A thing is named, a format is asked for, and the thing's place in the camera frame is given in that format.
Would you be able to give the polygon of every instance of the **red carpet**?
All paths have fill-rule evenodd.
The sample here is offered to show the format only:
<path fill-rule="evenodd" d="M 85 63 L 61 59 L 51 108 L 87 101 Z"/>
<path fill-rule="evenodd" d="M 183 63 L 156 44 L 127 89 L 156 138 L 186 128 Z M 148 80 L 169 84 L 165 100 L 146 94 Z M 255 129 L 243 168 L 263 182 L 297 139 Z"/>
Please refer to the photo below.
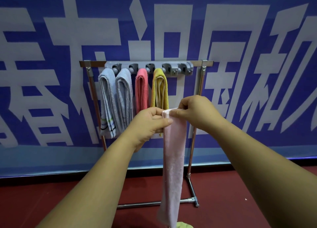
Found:
<path fill-rule="evenodd" d="M 317 174 L 317 167 L 306 167 Z M 35 227 L 77 182 L 0 187 L 0 227 Z M 192 174 L 200 204 L 181 204 L 178 220 L 201 227 L 269 227 L 235 171 Z M 161 177 L 126 179 L 120 204 L 161 199 Z M 189 198 L 183 183 L 182 198 Z M 156 207 L 118 210 L 113 228 L 159 228 Z"/>

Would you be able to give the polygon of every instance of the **person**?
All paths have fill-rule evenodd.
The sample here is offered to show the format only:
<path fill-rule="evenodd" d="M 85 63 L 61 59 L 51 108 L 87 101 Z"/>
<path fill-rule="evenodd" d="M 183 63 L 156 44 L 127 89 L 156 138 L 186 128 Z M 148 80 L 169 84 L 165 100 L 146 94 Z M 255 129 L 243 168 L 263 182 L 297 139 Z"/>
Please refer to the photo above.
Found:
<path fill-rule="evenodd" d="M 317 227 L 317 177 L 223 118 L 202 96 L 170 111 L 212 135 L 271 227 Z M 161 109 L 139 112 L 85 177 L 38 227 L 111 227 L 133 152 L 172 123 Z"/>

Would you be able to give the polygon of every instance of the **hand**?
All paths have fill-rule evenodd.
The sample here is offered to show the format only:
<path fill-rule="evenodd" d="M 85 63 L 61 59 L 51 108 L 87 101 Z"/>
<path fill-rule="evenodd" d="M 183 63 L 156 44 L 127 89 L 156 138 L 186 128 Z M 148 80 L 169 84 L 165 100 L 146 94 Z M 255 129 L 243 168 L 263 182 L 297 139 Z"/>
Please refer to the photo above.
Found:
<path fill-rule="evenodd" d="M 131 141 L 135 141 L 134 152 L 139 151 L 153 134 L 163 133 L 163 128 L 173 122 L 171 118 L 162 118 L 162 111 L 163 109 L 157 107 L 140 111 L 123 132 Z"/>
<path fill-rule="evenodd" d="M 183 118 L 205 132 L 225 121 L 213 104 L 200 95 L 183 98 L 178 108 L 171 110 L 170 116 Z"/>

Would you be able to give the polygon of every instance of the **person's right hand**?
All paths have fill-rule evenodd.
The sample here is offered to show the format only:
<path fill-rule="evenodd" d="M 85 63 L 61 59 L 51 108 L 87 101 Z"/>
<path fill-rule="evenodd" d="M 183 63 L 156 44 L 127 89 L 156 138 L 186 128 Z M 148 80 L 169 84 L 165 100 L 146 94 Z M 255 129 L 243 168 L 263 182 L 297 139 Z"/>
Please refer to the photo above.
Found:
<path fill-rule="evenodd" d="M 183 118 L 192 126 L 210 133 L 215 127 L 225 122 L 225 118 L 216 110 L 213 104 L 200 95 L 183 98 L 179 109 L 170 111 L 170 116 Z"/>

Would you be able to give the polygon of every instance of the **pink towel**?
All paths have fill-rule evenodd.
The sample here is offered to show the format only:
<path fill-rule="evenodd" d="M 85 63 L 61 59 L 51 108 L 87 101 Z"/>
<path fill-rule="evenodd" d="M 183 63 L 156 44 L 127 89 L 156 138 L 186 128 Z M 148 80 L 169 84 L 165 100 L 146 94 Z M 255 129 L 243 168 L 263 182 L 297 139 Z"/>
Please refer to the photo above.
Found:
<path fill-rule="evenodd" d="M 184 119 L 170 117 L 170 110 L 162 112 L 163 118 L 172 118 L 173 123 L 164 128 L 163 196 L 158 219 L 164 225 L 176 228 L 183 184 L 187 123 Z"/>
<path fill-rule="evenodd" d="M 135 79 L 135 102 L 136 112 L 139 113 L 143 109 L 147 109 L 149 89 L 148 89 L 147 71 L 145 68 L 138 70 L 137 77 Z"/>

